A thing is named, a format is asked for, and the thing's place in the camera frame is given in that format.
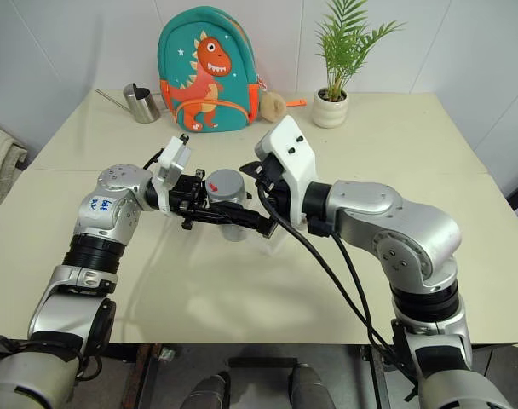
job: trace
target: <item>white wall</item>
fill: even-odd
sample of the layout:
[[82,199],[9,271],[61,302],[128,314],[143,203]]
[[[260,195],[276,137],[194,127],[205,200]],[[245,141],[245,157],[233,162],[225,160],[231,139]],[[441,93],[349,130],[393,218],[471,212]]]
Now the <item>white wall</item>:
[[[203,2],[0,0],[0,125],[36,153],[92,88],[157,88],[158,35]],[[250,35],[271,88],[325,83],[321,0],[216,0]],[[518,0],[369,0],[371,25],[406,21],[348,89],[435,92],[505,194],[518,186]]]

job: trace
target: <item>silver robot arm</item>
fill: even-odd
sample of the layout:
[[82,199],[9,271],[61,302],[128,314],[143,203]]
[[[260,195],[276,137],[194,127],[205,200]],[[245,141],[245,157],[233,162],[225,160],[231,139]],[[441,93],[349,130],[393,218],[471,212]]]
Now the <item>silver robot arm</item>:
[[414,368],[421,407],[510,409],[488,379],[471,371],[453,257],[461,242],[458,225],[433,206],[403,199],[390,186],[319,183],[314,152],[289,116],[263,137],[256,154],[261,162],[241,170],[257,179],[295,228],[338,234],[381,263],[393,294],[395,347]]
[[132,164],[104,170],[79,206],[70,250],[55,267],[32,316],[28,340],[0,360],[0,407],[59,408],[89,357],[109,342],[119,258],[143,211],[161,208],[188,159],[187,140],[172,138],[155,175]]

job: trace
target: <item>tabletop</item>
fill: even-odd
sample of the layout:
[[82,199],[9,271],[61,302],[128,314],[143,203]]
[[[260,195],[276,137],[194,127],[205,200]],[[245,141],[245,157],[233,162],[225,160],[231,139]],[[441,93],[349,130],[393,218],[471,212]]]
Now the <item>tabletop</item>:
[[[99,97],[89,95],[0,208],[0,333],[9,337],[26,337],[99,171],[141,164],[181,133],[165,115],[136,124]],[[317,154],[321,180],[381,181],[409,200],[448,212],[463,232],[455,256],[472,341],[518,342],[518,325],[508,319],[518,313],[518,219],[435,96],[355,95],[348,122],[336,130],[315,128],[307,109],[293,115]],[[191,135],[187,173],[253,160],[253,146],[271,126]],[[245,182],[255,196],[252,181]],[[260,209],[256,199],[250,207]],[[281,229],[272,240],[250,232],[232,243],[217,226],[196,223],[184,231],[180,223],[159,212],[142,214],[110,296],[118,305],[112,342],[368,342],[323,270]],[[332,240],[310,239],[357,300]],[[349,251],[374,325],[390,338],[394,312],[380,264],[364,251]]]

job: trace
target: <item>floor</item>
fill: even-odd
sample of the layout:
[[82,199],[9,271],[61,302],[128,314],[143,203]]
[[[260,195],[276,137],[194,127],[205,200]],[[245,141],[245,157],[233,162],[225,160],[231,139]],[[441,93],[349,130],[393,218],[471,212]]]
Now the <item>floor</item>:
[[[203,377],[227,369],[234,356],[295,357],[309,363],[322,377],[338,409],[376,407],[369,364],[356,347],[342,345],[185,345],[175,346],[176,357],[161,363],[151,396],[151,408],[179,409],[185,396]],[[518,346],[477,348],[474,369],[484,373],[518,409]],[[133,364],[104,360],[104,370],[90,382],[79,384],[66,409],[119,408]],[[233,409],[291,408],[287,400],[286,368],[231,369]],[[410,384],[398,372],[387,372],[392,409],[418,409],[417,399],[405,403]]]

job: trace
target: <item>potted plant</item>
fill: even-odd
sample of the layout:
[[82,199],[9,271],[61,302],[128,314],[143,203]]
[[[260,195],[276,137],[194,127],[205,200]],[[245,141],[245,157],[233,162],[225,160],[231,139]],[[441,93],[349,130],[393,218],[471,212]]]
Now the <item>potted plant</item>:
[[318,45],[327,68],[327,87],[314,95],[312,120],[322,128],[334,128],[346,118],[347,82],[359,72],[365,58],[380,38],[397,30],[402,24],[392,21],[376,30],[367,31],[367,0],[331,0],[327,5],[331,14],[319,23]]

